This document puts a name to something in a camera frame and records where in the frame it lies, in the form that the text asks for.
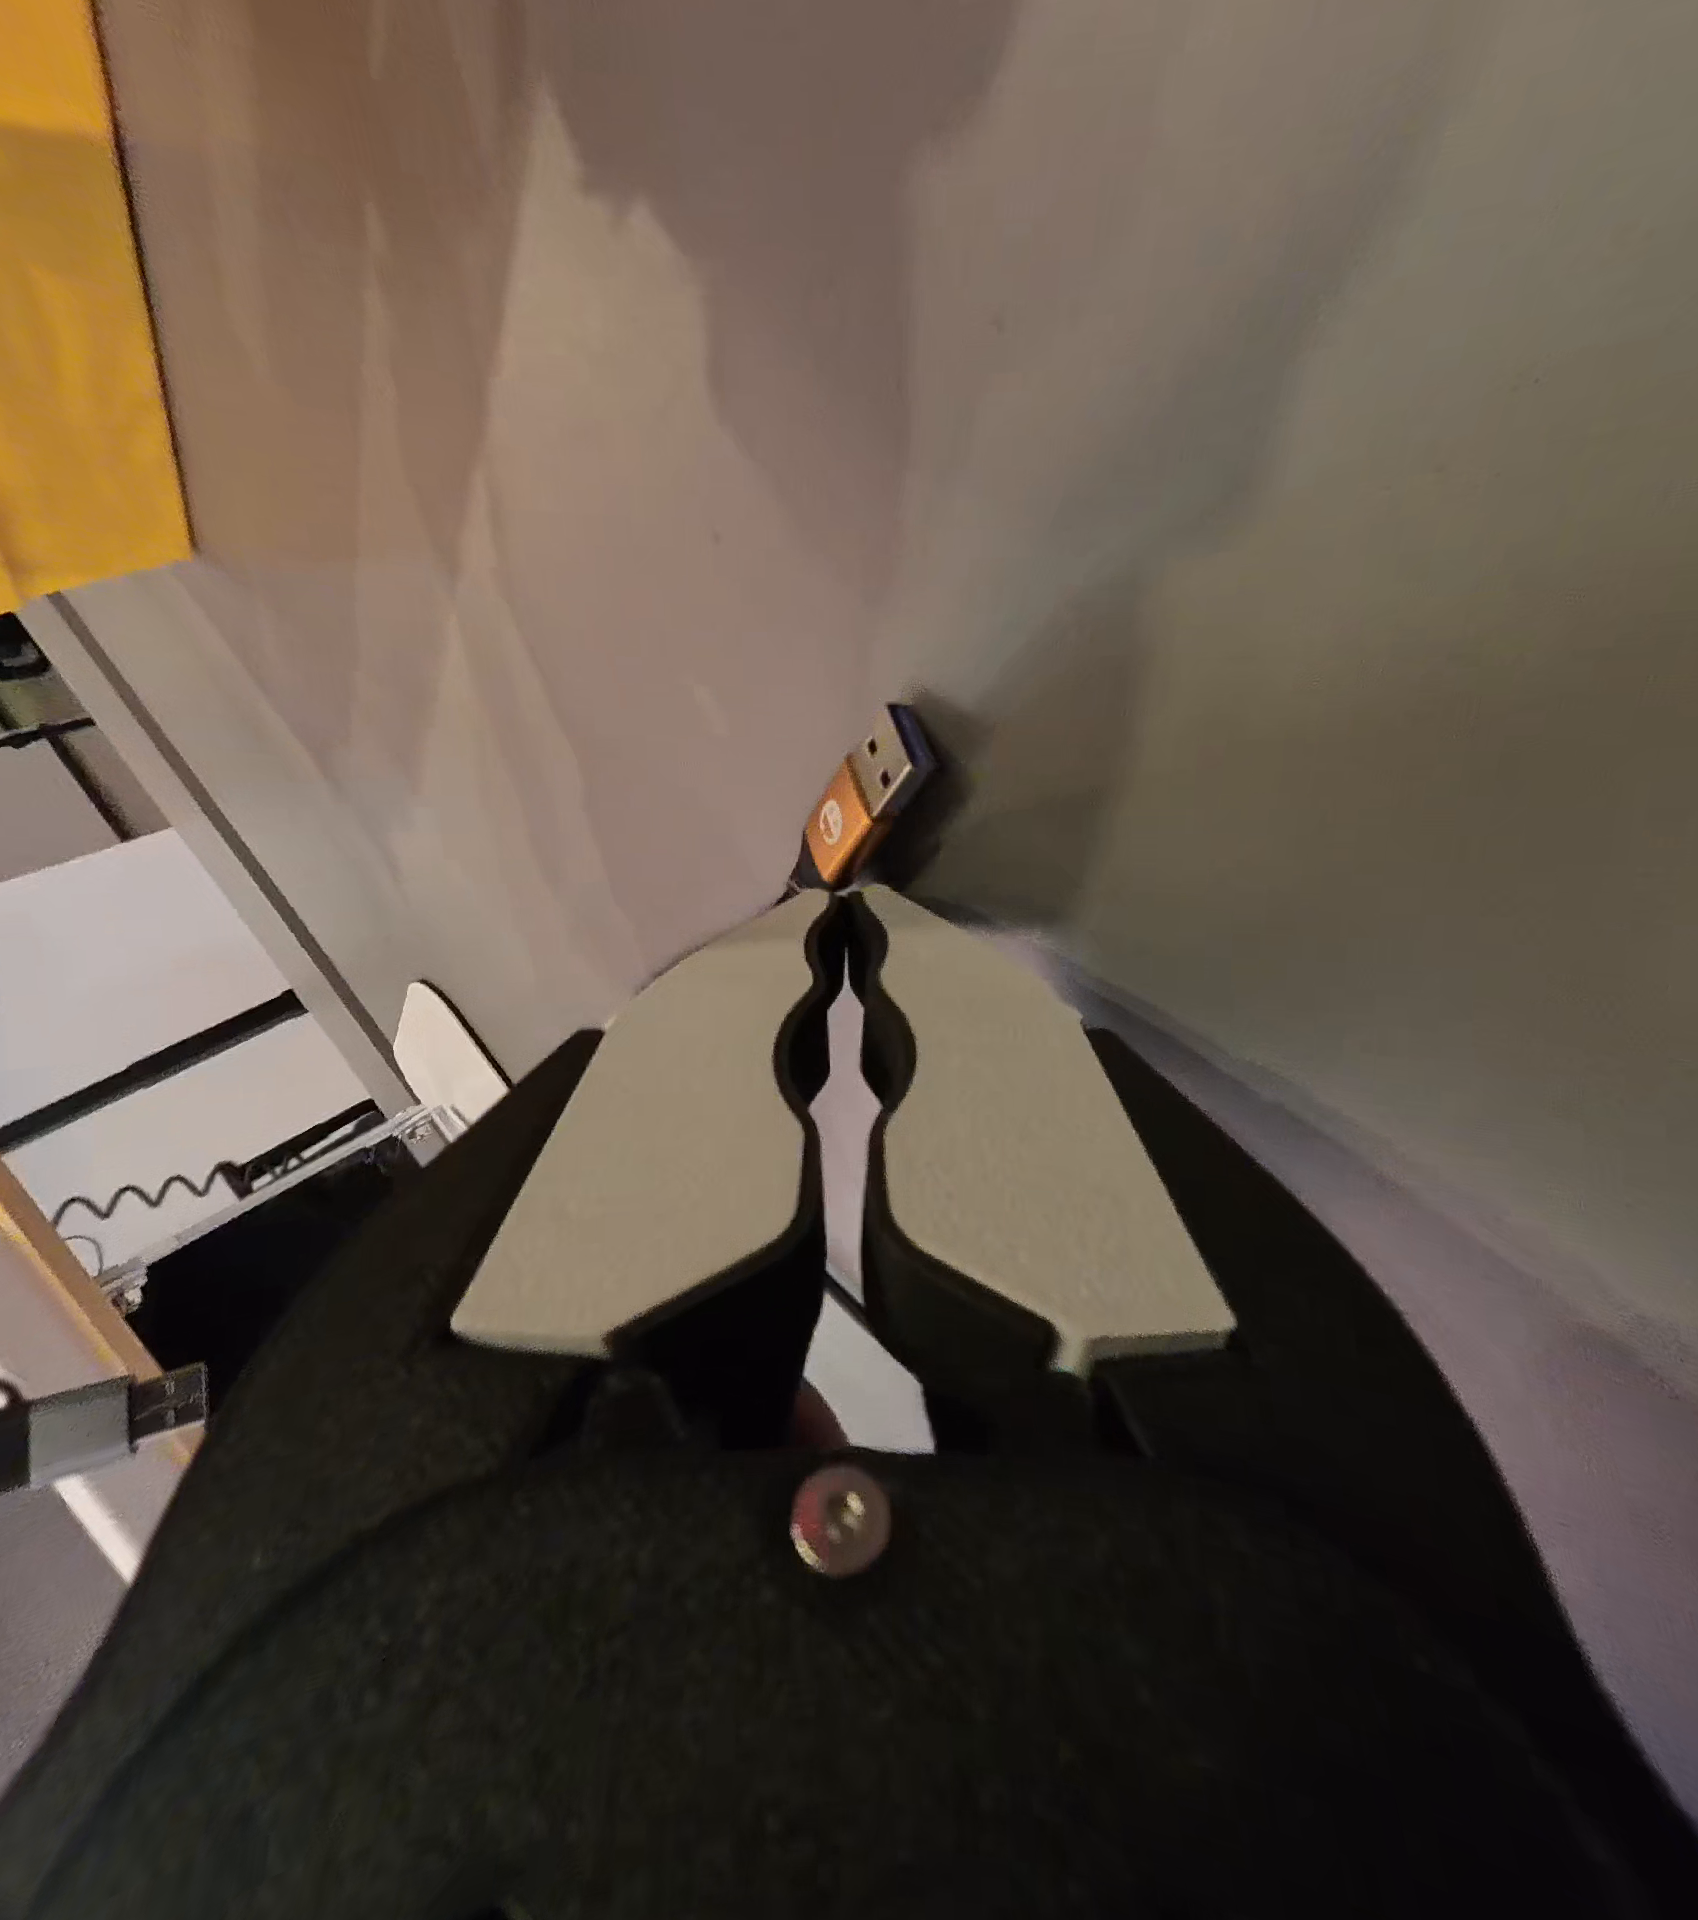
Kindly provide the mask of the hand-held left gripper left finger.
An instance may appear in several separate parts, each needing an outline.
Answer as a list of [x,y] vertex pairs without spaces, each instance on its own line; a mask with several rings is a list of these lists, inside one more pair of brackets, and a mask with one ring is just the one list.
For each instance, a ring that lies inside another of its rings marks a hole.
[[451,1333],[613,1360],[818,1225],[835,899],[696,947],[594,1035]]

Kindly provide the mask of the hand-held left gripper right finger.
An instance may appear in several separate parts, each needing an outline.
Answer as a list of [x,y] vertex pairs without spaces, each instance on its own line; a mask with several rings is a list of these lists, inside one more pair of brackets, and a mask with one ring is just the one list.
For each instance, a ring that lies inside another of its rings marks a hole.
[[866,1296],[929,1371],[1094,1371],[1234,1336],[1089,1024],[1012,947],[872,880]]

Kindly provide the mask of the yellow plastic bin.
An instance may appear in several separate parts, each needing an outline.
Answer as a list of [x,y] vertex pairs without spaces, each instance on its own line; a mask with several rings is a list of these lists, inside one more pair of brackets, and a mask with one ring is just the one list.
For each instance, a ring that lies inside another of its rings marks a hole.
[[190,560],[121,107],[81,0],[0,0],[0,614]]

